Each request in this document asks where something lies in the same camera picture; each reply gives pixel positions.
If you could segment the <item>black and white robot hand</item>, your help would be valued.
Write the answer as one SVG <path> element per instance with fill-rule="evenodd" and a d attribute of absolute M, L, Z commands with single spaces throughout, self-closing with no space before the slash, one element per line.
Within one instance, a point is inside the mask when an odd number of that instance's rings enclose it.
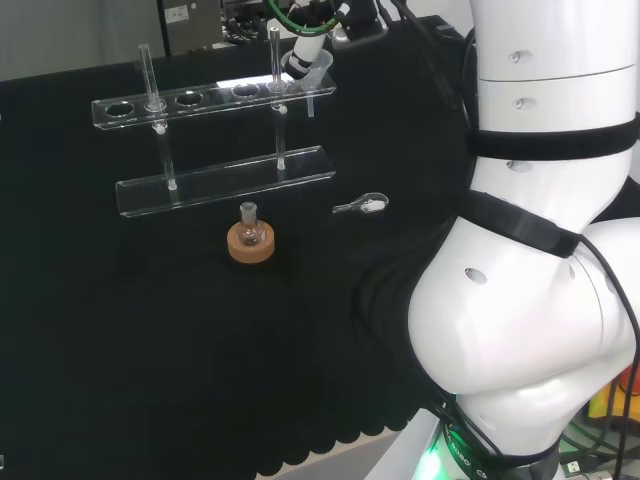
<path fill-rule="evenodd" d="M 391 23 L 381 1 L 264 1 L 267 11 L 296 36 L 284 70 L 296 80 L 306 77 L 330 37 L 335 49 L 360 46 L 381 39 Z"/>

